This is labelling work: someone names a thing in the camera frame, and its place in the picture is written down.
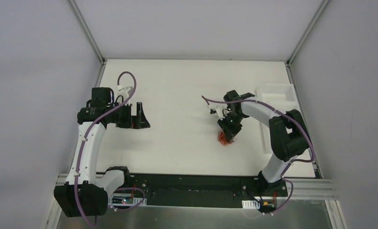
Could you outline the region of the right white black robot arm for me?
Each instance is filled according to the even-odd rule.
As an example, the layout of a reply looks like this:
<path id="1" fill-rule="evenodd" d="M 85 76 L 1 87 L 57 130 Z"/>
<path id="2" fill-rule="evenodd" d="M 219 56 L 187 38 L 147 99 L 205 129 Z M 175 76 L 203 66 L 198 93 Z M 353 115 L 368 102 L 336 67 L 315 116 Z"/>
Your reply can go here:
<path id="1" fill-rule="evenodd" d="M 255 184 L 257 194 L 268 196 L 283 181 L 283 175 L 291 163 L 297 160 L 311 142 L 301 113 L 290 110 L 285 113 L 258 101 L 252 93 L 239 95 L 236 90 L 227 92 L 221 104 L 210 106 L 210 112 L 218 115 L 217 124 L 225 140 L 233 142 L 242 130 L 242 121 L 253 118 L 269 130 L 272 155 L 267 165 L 258 173 Z"/>

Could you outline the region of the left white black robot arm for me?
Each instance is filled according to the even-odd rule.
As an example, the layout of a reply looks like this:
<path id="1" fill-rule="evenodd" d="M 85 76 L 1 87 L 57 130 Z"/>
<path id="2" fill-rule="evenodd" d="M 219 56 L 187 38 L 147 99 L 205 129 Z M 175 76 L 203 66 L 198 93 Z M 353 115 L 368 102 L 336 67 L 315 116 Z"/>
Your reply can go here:
<path id="1" fill-rule="evenodd" d="M 63 185 L 54 188 L 54 197 L 69 217 L 102 216 L 107 211 L 111 195 L 118 190 L 128 192 L 132 187 L 127 167 L 108 168 L 102 178 L 96 178 L 100 146 L 109 124 L 121 129 L 150 128 L 143 112 L 143 104 L 136 103 L 132 114 L 129 99 L 132 86 L 92 88 L 91 98 L 77 114 L 78 142 L 71 168 Z"/>

